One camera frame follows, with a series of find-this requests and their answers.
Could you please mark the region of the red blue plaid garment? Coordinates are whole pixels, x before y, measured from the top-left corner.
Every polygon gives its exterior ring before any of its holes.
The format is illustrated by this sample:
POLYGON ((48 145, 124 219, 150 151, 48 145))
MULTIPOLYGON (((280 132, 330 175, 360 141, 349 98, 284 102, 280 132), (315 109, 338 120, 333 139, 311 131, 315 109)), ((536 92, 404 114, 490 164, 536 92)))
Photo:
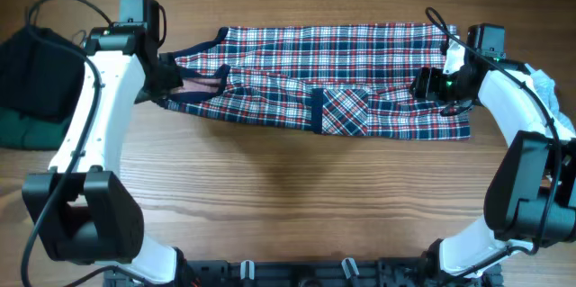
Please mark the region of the red blue plaid garment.
POLYGON ((323 135, 453 140, 466 113, 412 97, 424 67, 442 67, 445 35, 428 23, 223 27, 169 52, 183 86, 158 100, 174 112, 323 135))

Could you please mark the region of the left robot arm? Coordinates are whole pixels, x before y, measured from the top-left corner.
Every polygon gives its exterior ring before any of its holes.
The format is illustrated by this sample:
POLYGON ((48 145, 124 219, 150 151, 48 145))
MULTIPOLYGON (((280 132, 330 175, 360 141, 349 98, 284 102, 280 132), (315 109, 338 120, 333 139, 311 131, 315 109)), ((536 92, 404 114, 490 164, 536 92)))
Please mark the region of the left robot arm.
POLYGON ((64 142, 44 174, 25 179, 22 197, 34 222, 23 251, 22 284, 36 240, 53 261, 99 265, 145 286, 180 286, 182 252, 144 229, 143 213, 120 180, 131 109, 163 85, 158 36, 144 24, 95 28, 85 45, 85 78, 64 142))

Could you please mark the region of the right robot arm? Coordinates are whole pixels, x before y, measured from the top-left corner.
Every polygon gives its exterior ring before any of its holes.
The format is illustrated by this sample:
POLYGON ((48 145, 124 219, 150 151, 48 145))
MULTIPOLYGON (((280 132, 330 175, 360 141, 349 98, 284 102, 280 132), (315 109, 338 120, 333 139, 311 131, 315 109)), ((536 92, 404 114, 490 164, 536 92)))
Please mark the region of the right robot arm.
POLYGON ((574 241, 575 135, 537 94, 533 74, 514 60, 476 60, 452 73, 424 67, 411 84, 419 99, 485 107, 508 145, 483 214, 430 246, 419 260, 420 279, 478 281, 512 256, 574 241))

